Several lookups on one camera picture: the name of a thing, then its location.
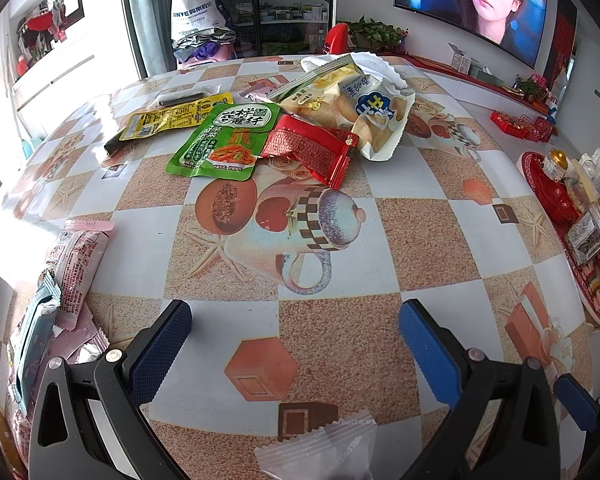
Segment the light blue snack packet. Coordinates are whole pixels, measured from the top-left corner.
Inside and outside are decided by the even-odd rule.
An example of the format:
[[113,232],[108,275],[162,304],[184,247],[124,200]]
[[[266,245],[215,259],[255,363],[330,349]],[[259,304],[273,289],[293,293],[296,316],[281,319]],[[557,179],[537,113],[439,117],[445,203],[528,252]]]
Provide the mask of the light blue snack packet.
[[53,333],[55,318],[61,304],[61,290],[49,270],[42,272],[38,289],[27,307],[20,326],[14,353],[12,394],[19,411],[28,414],[33,387],[38,377],[46,346]]

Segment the pink printed snack bag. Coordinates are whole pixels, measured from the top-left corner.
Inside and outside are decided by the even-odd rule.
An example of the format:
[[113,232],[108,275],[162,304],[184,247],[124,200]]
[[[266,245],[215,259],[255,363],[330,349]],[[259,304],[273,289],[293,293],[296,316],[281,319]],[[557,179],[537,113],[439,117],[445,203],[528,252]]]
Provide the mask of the pink printed snack bag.
[[70,220],[48,253],[46,269],[53,274],[61,292],[56,325],[63,330],[76,328],[113,230],[113,221]]

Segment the plain pink snack packet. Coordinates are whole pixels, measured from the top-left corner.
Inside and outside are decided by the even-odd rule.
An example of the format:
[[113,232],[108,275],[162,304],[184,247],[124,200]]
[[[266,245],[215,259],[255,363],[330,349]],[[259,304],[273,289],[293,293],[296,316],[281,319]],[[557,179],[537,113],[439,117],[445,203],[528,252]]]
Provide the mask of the plain pink snack packet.
[[104,331],[94,322],[94,316],[84,304],[73,330],[62,330],[50,347],[52,358],[63,358],[69,364],[95,361],[109,347]]

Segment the clear candy wrapper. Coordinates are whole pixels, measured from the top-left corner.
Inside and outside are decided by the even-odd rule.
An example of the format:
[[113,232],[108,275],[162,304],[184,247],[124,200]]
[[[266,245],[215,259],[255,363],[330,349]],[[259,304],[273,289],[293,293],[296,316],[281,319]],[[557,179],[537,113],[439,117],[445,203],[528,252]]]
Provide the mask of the clear candy wrapper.
[[371,479],[377,422],[367,410],[307,434],[256,448],[269,479]]

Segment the red tray of items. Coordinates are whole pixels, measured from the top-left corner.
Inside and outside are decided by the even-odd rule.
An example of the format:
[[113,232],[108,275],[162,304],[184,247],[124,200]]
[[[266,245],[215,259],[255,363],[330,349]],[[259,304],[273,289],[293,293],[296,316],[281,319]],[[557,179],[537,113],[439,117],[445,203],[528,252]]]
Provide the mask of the red tray of items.
[[550,217],[586,315],[600,326],[600,151],[579,159],[524,152],[516,166]]

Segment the red gift boxes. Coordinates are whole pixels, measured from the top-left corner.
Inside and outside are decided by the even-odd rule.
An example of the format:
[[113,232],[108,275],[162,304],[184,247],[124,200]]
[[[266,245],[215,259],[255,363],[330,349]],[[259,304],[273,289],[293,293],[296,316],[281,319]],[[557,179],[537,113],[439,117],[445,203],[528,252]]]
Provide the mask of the red gift boxes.
[[543,117],[535,119],[531,119],[527,115],[514,117],[494,110],[490,119],[502,133],[517,139],[546,143],[555,132],[555,126]]

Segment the yellow snack packet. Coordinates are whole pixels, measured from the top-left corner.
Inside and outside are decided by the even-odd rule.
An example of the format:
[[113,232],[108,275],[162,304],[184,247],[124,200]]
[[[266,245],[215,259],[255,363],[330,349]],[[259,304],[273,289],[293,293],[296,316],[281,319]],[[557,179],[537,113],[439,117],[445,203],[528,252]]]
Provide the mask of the yellow snack packet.
[[142,140],[166,131],[194,128],[199,126],[217,105],[233,103],[233,96],[230,92],[225,92],[161,110],[136,113],[120,131],[119,140]]

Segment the green snack packet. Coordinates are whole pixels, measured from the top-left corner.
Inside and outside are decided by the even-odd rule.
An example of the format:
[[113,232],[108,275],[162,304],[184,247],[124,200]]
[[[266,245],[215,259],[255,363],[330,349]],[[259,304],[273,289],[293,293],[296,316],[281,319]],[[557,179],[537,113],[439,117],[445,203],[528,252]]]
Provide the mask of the green snack packet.
[[171,157],[166,172],[247,181],[279,114],[273,103],[217,105]]

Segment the red snack packet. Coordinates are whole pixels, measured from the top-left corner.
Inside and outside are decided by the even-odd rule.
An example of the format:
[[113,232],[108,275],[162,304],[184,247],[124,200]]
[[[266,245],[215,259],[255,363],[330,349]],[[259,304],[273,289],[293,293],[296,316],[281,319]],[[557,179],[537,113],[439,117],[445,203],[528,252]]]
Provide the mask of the red snack packet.
[[339,190],[357,145],[355,133],[284,115],[268,134],[261,157],[300,162],[315,180]]

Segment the black remote control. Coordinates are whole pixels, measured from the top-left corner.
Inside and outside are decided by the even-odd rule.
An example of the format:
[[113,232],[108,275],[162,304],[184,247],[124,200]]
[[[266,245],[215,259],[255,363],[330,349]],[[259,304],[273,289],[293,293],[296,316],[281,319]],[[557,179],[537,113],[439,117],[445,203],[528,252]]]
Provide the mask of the black remote control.
[[206,96],[204,92],[170,93],[158,96],[158,107],[169,107],[187,102],[194,102]]

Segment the large bread snack bag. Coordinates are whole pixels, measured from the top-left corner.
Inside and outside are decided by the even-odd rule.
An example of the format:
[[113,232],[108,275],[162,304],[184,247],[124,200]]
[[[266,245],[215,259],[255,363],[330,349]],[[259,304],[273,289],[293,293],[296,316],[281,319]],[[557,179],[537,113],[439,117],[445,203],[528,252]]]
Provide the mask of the large bread snack bag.
[[314,125],[358,136],[358,151],[386,162],[400,143],[415,91],[363,71],[350,58],[329,62],[271,91],[268,99]]

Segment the potted green plant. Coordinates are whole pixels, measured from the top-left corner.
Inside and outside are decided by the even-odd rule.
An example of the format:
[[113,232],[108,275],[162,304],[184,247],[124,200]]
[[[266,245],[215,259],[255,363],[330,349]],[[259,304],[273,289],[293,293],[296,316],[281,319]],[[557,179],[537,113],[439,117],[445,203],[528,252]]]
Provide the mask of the potted green plant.
[[347,22],[350,45],[354,50],[374,53],[403,54],[406,52],[408,29],[361,16]]

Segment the white shopping bag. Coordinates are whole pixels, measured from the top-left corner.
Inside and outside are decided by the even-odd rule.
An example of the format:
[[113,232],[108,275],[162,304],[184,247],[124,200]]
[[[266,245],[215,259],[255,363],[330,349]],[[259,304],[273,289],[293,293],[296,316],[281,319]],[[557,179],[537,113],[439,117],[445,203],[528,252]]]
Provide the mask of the white shopping bag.
[[230,22],[221,0],[171,0],[171,39],[213,27],[226,27]]

